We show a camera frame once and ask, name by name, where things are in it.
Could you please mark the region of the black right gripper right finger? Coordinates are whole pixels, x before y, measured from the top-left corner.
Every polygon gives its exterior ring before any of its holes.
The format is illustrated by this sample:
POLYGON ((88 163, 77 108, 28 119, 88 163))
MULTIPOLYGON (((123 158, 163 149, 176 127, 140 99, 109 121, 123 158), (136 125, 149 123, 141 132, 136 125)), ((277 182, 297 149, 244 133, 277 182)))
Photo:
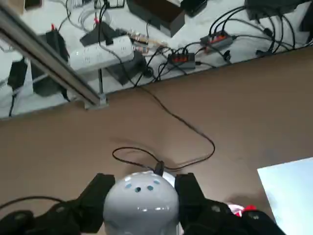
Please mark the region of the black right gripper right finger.
POLYGON ((223 202, 205 198, 193 173, 178 174, 179 221, 185 235, 283 235, 264 212, 255 208, 234 214, 223 202))

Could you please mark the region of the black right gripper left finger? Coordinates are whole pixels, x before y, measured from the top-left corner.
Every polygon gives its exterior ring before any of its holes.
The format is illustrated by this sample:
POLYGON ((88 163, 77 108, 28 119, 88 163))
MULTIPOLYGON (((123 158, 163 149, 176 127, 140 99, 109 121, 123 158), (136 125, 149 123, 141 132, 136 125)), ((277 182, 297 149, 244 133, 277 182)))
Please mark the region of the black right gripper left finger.
POLYGON ((4 209, 28 200, 50 200, 54 204, 45 213, 35 216, 31 210, 13 211, 0 219, 2 235, 80 235, 95 234, 103 224, 103 206, 115 184, 110 174, 98 173, 74 200, 64 201, 51 196, 27 196, 0 206, 4 209))

